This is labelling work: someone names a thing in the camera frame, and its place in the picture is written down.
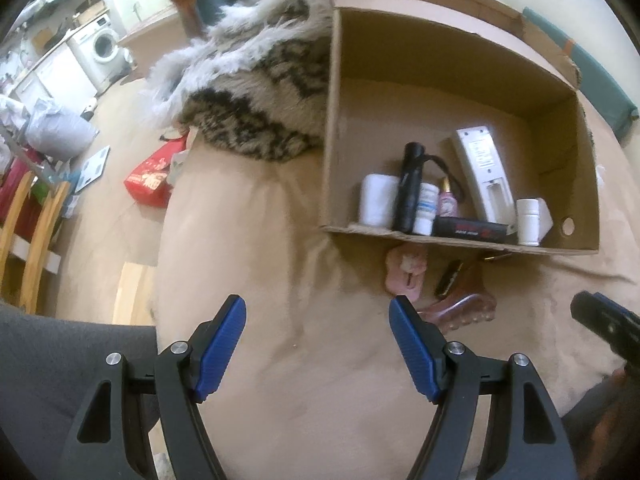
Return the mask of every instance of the washing machine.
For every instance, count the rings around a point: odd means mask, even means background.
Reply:
[[[128,65],[126,50],[118,46],[119,40],[106,14],[87,23],[67,40],[98,94],[105,92],[111,85],[110,79],[121,74]]]

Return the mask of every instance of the red cloth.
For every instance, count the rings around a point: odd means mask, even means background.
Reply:
[[[169,140],[125,179],[124,186],[133,200],[143,205],[166,208],[171,198],[169,175],[171,158],[187,149],[187,136]]]
[[[27,148],[24,152],[33,162],[40,163],[43,161],[43,157],[33,148]],[[2,221],[2,224],[6,221],[6,216],[9,214],[9,208],[11,207],[11,201],[14,199],[20,181],[27,171],[29,171],[27,164],[19,158],[16,158],[4,178],[2,187],[0,187],[0,221]],[[36,198],[29,195],[27,200],[24,201],[20,216],[18,216],[15,234],[31,242],[31,237],[33,237],[33,232],[36,229],[41,210],[42,206]]]

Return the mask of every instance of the white cabinet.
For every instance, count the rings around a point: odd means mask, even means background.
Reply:
[[[66,43],[58,46],[36,67],[35,73],[51,97],[81,114],[97,91]]]
[[[33,72],[18,83],[14,89],[18,101],[27,107],[29,113],[33,113],[36,101],[49,98],[49,92]]]

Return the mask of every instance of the metal screw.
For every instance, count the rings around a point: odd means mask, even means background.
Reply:
[[[513,362],[518,366],[527,366],[529,364],[529,358],[524,354],[514,354]]]
[[[462,355],[466,350],[465,346],[458,341],[451,341],[447,343],[446,349],[447,352],[453,355]]]
[[[185,341],[176,341],[171,345],[172,354],[184,354],[189,348],[189,345]]]
[[[112,366],[116,365],[120,362],[121,359],[122,359],[122,356],[117,352],[114,352],[113,354],[107,355],[107,364]]]

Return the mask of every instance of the blue gripper pad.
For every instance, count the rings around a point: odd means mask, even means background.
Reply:
[[[198,381],[193,389],[194,400],[203,402],[209,394],[215,392],[220,386],[222,376],[231,355],[236,349],[244,324],[246,323],[246,305],[240,296],[229,296],[217,316],[210,322],[202,337],[203,348],[198,351],[195,343],[192,359],[200,362],[196,373]]]
[[[398,299],[389,304],[389,325],[416,389],[435,402],[441,393],[436,382],[435,362]]]

